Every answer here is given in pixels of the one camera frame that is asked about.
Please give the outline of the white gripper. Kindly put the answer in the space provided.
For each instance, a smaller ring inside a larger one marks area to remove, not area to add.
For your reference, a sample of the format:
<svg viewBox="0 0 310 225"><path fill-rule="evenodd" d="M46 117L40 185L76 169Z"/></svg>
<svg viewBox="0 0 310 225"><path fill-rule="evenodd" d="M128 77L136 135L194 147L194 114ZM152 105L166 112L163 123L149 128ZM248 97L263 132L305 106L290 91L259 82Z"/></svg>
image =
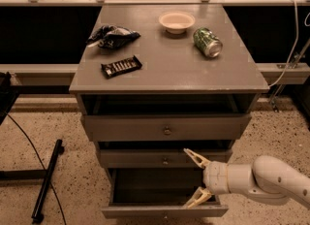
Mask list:
<svg viewBox="0 0 310 225"><path fill-rule="evenodd" d="M192 209L214 195L228 194L227 164L217 161L209 161L195 151L184 148L183 151L193 162L203 170L203 182L206 188L199 187L193 196L183 205L185 209Z"/></svg>

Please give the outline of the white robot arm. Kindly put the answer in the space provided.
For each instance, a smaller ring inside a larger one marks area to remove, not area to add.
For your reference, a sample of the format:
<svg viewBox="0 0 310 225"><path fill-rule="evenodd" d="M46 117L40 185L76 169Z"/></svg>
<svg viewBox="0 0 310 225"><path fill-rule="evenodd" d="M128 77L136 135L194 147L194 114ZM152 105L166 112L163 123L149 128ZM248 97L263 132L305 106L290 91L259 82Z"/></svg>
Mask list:
<svg viewBox="0 0 310 225"><path fill-rule="evenodd" d="M184 152L202 169L205 185L187 201L186 209L222 194L240 194L274 206L293 199L310 209L310 178L275 157L263 155L251 164L229 164L210 161L189 148L184 148Z"/></svg>

